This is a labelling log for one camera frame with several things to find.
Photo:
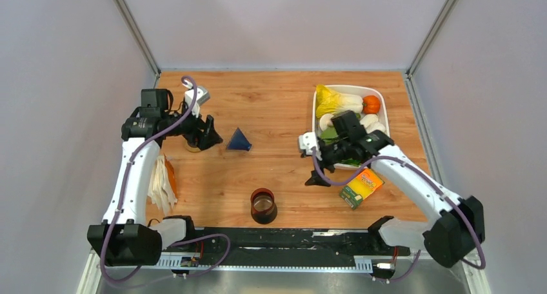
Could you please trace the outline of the blue glass cone dripper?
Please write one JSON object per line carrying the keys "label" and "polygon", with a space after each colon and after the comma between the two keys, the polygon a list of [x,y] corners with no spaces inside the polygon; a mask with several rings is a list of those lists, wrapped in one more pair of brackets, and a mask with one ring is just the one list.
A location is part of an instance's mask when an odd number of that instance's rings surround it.
{"label": "blue glass cone dripper", "polygon": [[236,128],[230,140],[228,141],[228,144],[226,145],[226,149],[249,152],[252,149],[252,144],[246,138],[241,129]]}

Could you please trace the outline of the brown glass coffee carafe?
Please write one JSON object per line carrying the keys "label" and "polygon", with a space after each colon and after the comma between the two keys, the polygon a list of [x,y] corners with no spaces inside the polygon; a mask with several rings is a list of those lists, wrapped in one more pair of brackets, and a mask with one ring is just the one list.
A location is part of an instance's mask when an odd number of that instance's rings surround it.
{"label": "brown glass coffee carafe", "polygon": [[251,216],[258,224],[269,224],[277,217],[277,206],[273,193],[267,188],[254,190],[250,197]]}

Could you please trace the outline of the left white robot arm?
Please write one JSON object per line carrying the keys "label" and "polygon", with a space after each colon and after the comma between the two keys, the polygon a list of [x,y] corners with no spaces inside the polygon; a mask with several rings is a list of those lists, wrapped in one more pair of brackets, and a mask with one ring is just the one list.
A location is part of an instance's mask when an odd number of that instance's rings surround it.
{"label": "left white robot arm", "polygon": [[202,86],[189,88],[178,112],[171,107],[174,97],[167,89],[141,90],[141,104],[121,127],[122,157],[109,207],[100,224],[91,225],[87,240],[108,267],[153,266],[171,245],[190,251],[197,234],[189,216],[165,217],[148,226],[148,188],[167,137],[182,136],[198,150],[222,143],[214,118],[203,119],[199,110],[210,99]]}

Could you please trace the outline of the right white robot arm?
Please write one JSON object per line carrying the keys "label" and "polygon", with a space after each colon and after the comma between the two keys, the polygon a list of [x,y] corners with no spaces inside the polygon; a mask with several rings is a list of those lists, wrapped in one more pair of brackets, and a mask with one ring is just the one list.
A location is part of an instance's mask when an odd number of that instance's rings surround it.
{"label": "right white robot arm", "polygon": [[369,227],[369,248],[384,254],[393,246],[426,250],[438,264],[451,268],[472,252],[478,253],[480,263],[473,268],[483,270],[486,257],[481,244],[485,241],[484,207],[474,196],[464,198],[432,179],[416,166],[380,130],[367,132],[351,111],[333,118],[336,140],[324,142],[316,133],[299,136],[302,157],[312,158],[314,169],[307,186],[336,186],[324,171],[334,172],[335,164],[353,159],[360,167],[341,186],[347,185],[363,170],[369,168],[398,187],[424,213],[425,222],[403,221],[385,216]]}

